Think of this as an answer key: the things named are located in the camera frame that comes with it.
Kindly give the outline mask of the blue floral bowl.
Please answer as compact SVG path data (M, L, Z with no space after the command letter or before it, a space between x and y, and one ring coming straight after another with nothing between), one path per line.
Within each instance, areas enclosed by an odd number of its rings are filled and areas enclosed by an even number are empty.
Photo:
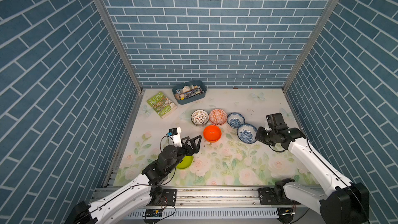
M237 129L239 126L245 124L245 122L246 120L244 116L240 113L234 112L228 114L227 124L234 129Z
M256 134L258 129L248 123L242 124L237 128L238 138L246 144L253 144L256 140Z

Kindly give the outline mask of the brown lattice bowl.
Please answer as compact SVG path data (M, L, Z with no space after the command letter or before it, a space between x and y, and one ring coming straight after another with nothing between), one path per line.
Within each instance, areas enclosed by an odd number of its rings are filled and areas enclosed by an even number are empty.
M191 115L192 123L197 127L202 127L209 122L209 114L205 110L195 110Z

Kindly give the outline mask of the orange geometric pattern bowl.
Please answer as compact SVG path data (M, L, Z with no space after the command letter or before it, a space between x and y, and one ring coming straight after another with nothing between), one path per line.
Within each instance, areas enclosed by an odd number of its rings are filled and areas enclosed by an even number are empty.
M214 109L209 113L209 121L213 125L221 126L227 122L228 114L222 109Z

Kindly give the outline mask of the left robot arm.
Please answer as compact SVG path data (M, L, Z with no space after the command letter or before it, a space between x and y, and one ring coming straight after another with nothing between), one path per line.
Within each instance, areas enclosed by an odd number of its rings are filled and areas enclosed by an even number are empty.
M168 175L183 158L200 151L202 136L185 137L181 146L167 145L158 158L142 173L110 195L90 204L82 201L75 205L66 224L115 224L134 210L149 203L160 203L162 186Z

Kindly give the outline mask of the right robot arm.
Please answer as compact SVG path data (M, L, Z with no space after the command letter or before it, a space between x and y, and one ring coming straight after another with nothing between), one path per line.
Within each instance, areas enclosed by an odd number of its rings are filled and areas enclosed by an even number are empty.
M312 173L323 193L302 186L291 178L275 184L277 200L298 202L317 212L327 224L362 224L369 222L370 194L362 183L354 183L332 166L297 128L266 130L259 127L256 140L273 146L280 143Z

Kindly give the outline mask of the lime green bowl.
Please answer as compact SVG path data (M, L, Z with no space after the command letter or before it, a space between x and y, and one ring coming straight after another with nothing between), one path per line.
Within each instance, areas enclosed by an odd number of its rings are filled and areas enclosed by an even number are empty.
M185 170L191 166L193 163L193 157L192 156L185 156L183 160L177 165L177 169L179 170Z

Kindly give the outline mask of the plain orange bowl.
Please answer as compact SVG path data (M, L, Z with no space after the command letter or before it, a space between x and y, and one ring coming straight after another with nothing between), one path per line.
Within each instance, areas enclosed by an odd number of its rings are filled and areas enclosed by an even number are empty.
M222 137L222 131L218 126L209 125L203 131L203 137L210 143L219 141Z

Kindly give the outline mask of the green paperback book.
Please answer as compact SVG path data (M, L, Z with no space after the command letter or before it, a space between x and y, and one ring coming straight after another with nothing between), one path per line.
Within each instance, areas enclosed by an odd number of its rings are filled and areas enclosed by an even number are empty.
M161 91L149 98L147 103L162 119L177 110L177 105Z

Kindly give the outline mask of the teal plastic bin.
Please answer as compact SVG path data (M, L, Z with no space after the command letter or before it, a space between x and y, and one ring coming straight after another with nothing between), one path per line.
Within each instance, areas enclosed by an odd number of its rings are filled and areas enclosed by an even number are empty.
M180 104L180 105L185 105L185 104L188 104L188 103L191 103L191 102L200 100L200 99L202 99L202 98L205 97L205 94L206 94L206 92L207 92L207 88L206 88L206 86L204 85L204 83L203 83L201 80L192 80L192 81L190 81L190 82L181 83L181 84L179 84L179 85L177 85L177 86L174 86L173 89L172 89L172 93L173 93L173 95L175 96L175 93L176 93L176 90L177 90L177 89L182 89L184 86L191 86L191 85L198 85L198 86L201 86L201 88L204 90L204 93L198 94L198 95L193 96L193 97L188 98L188 99L177 100L177 103L178 103L178 104Z

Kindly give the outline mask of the items in bin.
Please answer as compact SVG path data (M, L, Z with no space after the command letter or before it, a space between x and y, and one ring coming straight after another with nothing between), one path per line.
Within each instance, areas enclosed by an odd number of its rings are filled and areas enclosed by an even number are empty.
M182 89L176 90L175 98L177 100L184 100L202 93L204 93L204 90L201 88L201 86L198 85L184 86Z

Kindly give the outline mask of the white vent strip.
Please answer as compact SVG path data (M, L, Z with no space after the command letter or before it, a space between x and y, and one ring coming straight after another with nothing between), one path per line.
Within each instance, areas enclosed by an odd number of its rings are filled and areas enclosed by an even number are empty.
M130 213L125 220L145 220L145 209ZM274 207L260 208L167 208L163 210L163 218L169 219L260 219L278 218L278 211Z

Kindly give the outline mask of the left circuit board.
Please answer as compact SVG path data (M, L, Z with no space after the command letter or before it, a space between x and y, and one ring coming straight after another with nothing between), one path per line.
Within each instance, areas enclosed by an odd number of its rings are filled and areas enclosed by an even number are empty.
M143 214L144 219L162 218L162 217L163 217L162 209L146 209Z

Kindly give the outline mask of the circuit board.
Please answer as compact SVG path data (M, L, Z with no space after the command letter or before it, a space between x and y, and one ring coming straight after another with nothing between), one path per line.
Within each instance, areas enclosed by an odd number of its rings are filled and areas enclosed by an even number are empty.
M162 218L162 217L163 217L162 209L146 209L143 214L144 219Z
M277 208L278 218L277 220L282 224L290 224L293 222L295 212L292 208Z

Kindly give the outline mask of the right circuit board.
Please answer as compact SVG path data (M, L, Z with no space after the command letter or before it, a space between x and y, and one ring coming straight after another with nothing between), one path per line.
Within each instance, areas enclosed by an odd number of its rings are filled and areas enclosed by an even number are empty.
M293 222L295 212L292 208L277 208L278 218L277 220L282 224L290 224Z

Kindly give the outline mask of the aluminium rail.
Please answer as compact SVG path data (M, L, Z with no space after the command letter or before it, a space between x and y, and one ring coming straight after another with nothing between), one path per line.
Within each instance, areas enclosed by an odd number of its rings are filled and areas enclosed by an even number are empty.
M319 187L305 187L297 183L288 186L293 190L292 196L286 195L293 200L293 205L261 205L258 189L260 186L222 186L222 187L180 187L162 186L163 189L177 189L175 207L199 207L199 208L234 208L234 207L313 207L317 206L318 200L325 200L327 196ZM99 188L94 193L95 202L104 198L119 188Z

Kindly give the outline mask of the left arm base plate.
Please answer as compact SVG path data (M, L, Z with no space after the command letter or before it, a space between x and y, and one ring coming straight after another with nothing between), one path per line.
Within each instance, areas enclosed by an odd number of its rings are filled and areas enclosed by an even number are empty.
M175 206L177 189L163 189L162 187L152 188L150 191L151 201L148 205Z

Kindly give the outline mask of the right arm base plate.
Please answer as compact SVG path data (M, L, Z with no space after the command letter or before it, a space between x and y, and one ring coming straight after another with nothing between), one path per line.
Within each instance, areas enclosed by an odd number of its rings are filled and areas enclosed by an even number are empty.
M261 205L293 205L295 202L285 195L282 187L263 187L258 189Z

